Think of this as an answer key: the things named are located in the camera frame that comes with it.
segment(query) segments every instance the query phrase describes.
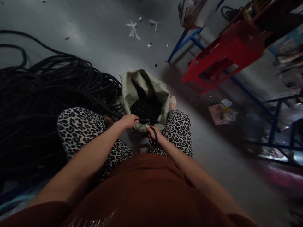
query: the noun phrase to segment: concrete floor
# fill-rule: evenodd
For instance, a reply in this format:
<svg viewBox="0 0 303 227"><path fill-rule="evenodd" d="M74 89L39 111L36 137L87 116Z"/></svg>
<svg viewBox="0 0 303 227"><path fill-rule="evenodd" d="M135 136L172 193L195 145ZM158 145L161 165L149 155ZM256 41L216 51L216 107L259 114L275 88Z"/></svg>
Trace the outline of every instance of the concrete floor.
<svg viewBox="0 0 303 227"><path fill-rule="evenodd" d="M128 68L143 68L166 83L171 95L178 100L177 107L191 119L194 159L228 190L257 224L290 225L288 205L276 185L269 182L262 171L269 167L276 168L276 165L246 158L245 151L238 144L238 136L242 133L240 126L251 121L246 115L255 112L252 101L230 80L205 96L183 84L181 77L187 71L187 63L200 51L190 43L175 55L171 65L165 62L183 32L176 1L2 2L0 29L29 33L48 46L86 59L100 71L117 78ZM244 4L245 1L226 0L223 5L239 7ZM148 19L163 22L158 25L157 32ZM140 41L128 36L131 29L125 27L125 23L130 20L138 23ZM203 31L202 42L211 42L226 23L217 12L210 20L209 28ZM52 55L35 42L18 36L1 35L0 43L24 47L30 57L29 65ZM1 49L0 56L3 62L0 67L21 61L17 51L7 54ZM271 66L273 61L274 57L265 53L263 58L237 77L264 99L287 95L288 90L276 79L275 70L278 69ZM234 103L232 107L240 114L234 124L215 127L207 107L223 98L231 100ZM136 138L130 139L126 133L122 135L122 140L131 147L134 142L143 143Z"/></svg>

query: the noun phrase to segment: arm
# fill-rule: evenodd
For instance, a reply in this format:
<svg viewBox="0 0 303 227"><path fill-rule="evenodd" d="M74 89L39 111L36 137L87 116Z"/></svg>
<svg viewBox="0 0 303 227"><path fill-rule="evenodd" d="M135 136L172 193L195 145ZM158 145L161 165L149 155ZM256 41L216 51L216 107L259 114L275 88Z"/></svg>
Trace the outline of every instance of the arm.
<svg viewBox="0 0 303 227"><path fill-rule="evenodd" d="M146 128L150 137L155 138L151 128L149 126ZM168 141L157 128L154 127L154 129L156 129L158 135L158 144L197 189L203 192L225 214L235 213L251 219L225 188L212 178L200 164Z"/></svg>
<svg viewBox="0 0 303 227"><path fill-rule="evenodd" d="M85 196L90 180L101 169L111 148L127 128L138 122L135 115L125 115L107 131L86 144L42 189L29 206L61 201L76 206Z"/></svg>

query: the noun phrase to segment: black cable cut piece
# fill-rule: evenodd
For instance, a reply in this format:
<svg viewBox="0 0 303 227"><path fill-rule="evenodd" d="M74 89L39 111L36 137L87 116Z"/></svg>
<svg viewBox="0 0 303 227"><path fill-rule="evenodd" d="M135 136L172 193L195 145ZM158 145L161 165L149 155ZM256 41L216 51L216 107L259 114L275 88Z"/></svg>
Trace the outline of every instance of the black cable cut piece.
<svg viewBox="0 0 303 227"><path fill-rule="evenodd" d="M23 57L20 65L0 69L0 175L25 177L65 164L57 132L58 116L65 109L83 107L121 118L123 107L116 104L121 83L89 61L52 49L31 35L0 30L4 33L25 36L56 53L25 68L22 47L0 44L21 51Z"/></svg>

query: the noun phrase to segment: person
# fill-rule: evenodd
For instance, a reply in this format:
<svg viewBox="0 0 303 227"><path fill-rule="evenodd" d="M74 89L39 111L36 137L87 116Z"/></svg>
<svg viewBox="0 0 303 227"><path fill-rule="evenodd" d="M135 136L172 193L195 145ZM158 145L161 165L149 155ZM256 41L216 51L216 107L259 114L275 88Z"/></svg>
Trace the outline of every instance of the person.
<svg viewBox="0 0 303 227"><path fill-rule="evenodd" d="M57 127L69 162L0 226L256 226L192 158L189 117L170 102L157 144L140 155L118 139L137 116L110 124L87 109L62 112ZM87 194L95 178L99 186Z"/></svg>

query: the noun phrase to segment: brown shirt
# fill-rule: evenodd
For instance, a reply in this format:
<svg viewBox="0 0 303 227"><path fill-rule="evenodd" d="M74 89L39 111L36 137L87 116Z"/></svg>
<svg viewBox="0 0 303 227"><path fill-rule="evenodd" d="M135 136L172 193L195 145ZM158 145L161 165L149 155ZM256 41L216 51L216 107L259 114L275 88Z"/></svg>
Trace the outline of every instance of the brown shirt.
<svg viewBox="0 0 303 227"><path fill-rule="evenodd" d="M0 226L256 226L225 215L190 185L167 157L137 155L120 163L72 210L63 202L27 208Z"/></svg>

